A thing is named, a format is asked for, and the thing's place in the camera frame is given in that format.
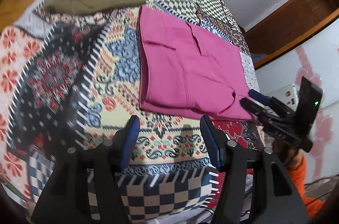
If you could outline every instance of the red floral pattern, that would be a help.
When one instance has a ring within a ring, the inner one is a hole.
[[[116,107],[115,101],[109,96],[102,98],[102,102],[105,105],[107,111],[112,111]]]
[[[6,163],[7,169],[11,172],[11,174],[16,177],[21,177],[21,172],[23,171],[23,167],[20,165],[20,159],[14,156],[13,154],[6,151],[6,154],[3,156]]]
[[[10,48],[12,43],[15,42],[15,37],[17,36],[14,28],[9,28],[3,35],[2,44],[4,48]]]
[[[55,52],[47,59],[38,60],[38,70],[28,80],[28,85],[35,96],[34,107],[47,105],[56,112],[61,101],[65,100],[81,66],[78,57],[69,57],[61,52]]]
[[[40,44],[37,41],[29,42],[27,46],[23,49],[23,56],[26,59],[33,57],[36,53],[40,51]]]
[[[84,35],[87,35],[90,32],[90,28],[88,25],[82,28],[76,28],[72,31],[72,37],[75,43],[78,43],[83,39]]]
[[[31,198],[31,192],[30,192],[29,186],[27,184],[25,184],[25,186],[24,186],[23,194],[26,197]]]
[[[34,144],[40,149],[43,149],[44,143],[45,140],[42,133],[40,133],[37,137],[34,137]]]
[[[242,136],[244,127],[240,122],[231,122],[231,121],[213,121],[214,127],[216,129],[221,129],[225,134],[230,138],[236,140],[241,146],[248,147],[248,142]],[[217,188],[218,191],[215,192],[212,200],[209,200],[210,203],[207,204],[208,208],[214,208],[218,204],[220,198],[220,193],[222,186],[225,180],[225,173],[219,173],[217,177],[218,184],[213,185],[214,188]]]
[[[6,170],[2,167],[0,163],[0,177],[2,177],[6,181],[10,181],[10,177],[7,175]]]
[[[2,64],[11,64],[16,61],[17,54],[16,52],[8,52],[6,56],[3,56],[1,59]]]
[[[13,86],[15,85],[18,75],[19,74],[16,70],[7,70],[5,74],[2,74],[1,86],[5,93],[7,91],[11,92],[13,90]]]
[[[7,123],[4,120],[2,114],[0,114],[0,140],[3,142],[5,141],[7,129],[6,129]]]

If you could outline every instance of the orange sleeve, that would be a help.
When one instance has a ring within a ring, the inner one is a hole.
[[[323,202],[320,200],[314,200],[314,198],[309,198],[305,196],[305,178],[306,178],[306,159],[303,156],[301,163],[298,167],[293,169],[287,169],[289,176],[291,177],[295,187],[297,188],[302,201],[306,205],[308,216],[312,219],[316,213],[322,208]]]

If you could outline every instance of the pink floral pattern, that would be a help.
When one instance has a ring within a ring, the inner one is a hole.
[[[2,167],[0,163],[0,177],[3,178],[6,181],[10,181],[10,177],[7,175],[6,170]]]
[[[298,55],[302,67],[297,72],[295,84],[300,85],[301,78],[302,76],[304,76],[312,83],[320,87],[321,86],[320,75],[314,73],[302,45],[296,48],[296,53]],[[314,140],[313,147],[310,151],[311,156],[315,159],[315,168],[313,171],[312,180],[317,180],[318,178],[321,177],[325,146],[331,142],[333,136],[332,123],[333,123],[332,116],[324,116],[324,113],[320,106],[313,124],[313,126],[315,127],[314,137],[316,139]]]
[[[7,129],[6,129],[7,123],[4,120],[2,114],[0,114],[0,141],[5,141]]]
[[[5,31],[4,35],[3,35],[3,47],[4,48],[10,48],[11,45],[15,42],[15,37],[16,37],[16,32],[14,30],[14,28],[9,28]]]
[[[3,56],[1,62],[3,65],[15,63],[17,54],[16,52],[8,52],[6,56]]]
[[[23,194],[24,194],[26,197],[31,198],[31,192],[30,192],[29,186],[28,186],[27,184],[25,184],[25,186],[24,186]]]
[[[5,93],[7,91],[11,92],[13,90],[13,86],[16,83],[16,78],[18,75],[19,74],[16,70],[7,70],[5,74],[2,74],[2,80],[0,84]]]
[[[40,45],[38,44],[38,42],[36,41],[29,42],[27,46],[25,46],[23,49],[23,55],[26,59],[29,59],[33,57],[39,51],[40,51]]]
[[[30,194],[25,186],[28,185],[26,162],[6,152],[8,106],[23,67],[39,52],[42,43],[14,26],[4,28],[0,37],[0,177],[10,181],[27,198]]]
[[[10,173],[16,177],[21,177],[21,172],[23,171],[23,167],[20,164],[20,159],[14,156],[13,154],[6,151],[4,155],[4,159],[7,162],[6,167],[10,171]]]

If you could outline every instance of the electrical outlet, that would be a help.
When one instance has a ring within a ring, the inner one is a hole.
[[[276,97],[294,111],[297,109],[299,98],[298,89],[295,84],[284,86],[276,91],[268,93],[266,96]]]

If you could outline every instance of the cable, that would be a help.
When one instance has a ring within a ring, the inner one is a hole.
[[[331,178],[334,178],[336,177],[337,175],[333,175],[333,176],[325,176],[325,177],[322,177],[322,178],[319,178],[317,179],[316,181],[313,181],[311,183],[308,183],[308,184],[305,184],[305,189],[307,189],[307,187],[309,187],[310,185],[313,185],[315,183],[318,183],[319,181],[322,181],[322,180],[325,180],[325,179],[331,179]]]
[[[245,215],[247,215],[248,214],[248,212],[250,211],[251,209],[249,209],[249,210],[247,210],[247,211],[243,211],[242,213],[242,215],[241,215],[241,217],[243,217],[243,216],[245,216]]]
[[[247,192],[245,192],[244,199],[246,199],[247,196],[249,196],[252,193],[252,190],[253,190],[253,186],[251,186],[251,188],[249,188],[249,190]]]
[[[325,194],[323,194],[323,195],[317,197],[315,200],[312,200],[311,202],[308,202],[307,204],[305,204],[305,206],[308,206],[308,205],[312,204],[314,201],[316,201],[316,200],[322,198],[322,197],[325,196],[325,195],[330,194],[331,192],[332,192],[332,191],[329,191],[329,192],[327,192],[327,193],[325,193]]]
[[[214,211],[212,209],[206,208],[205,211],[209,212],[210,214],[214,214]]]

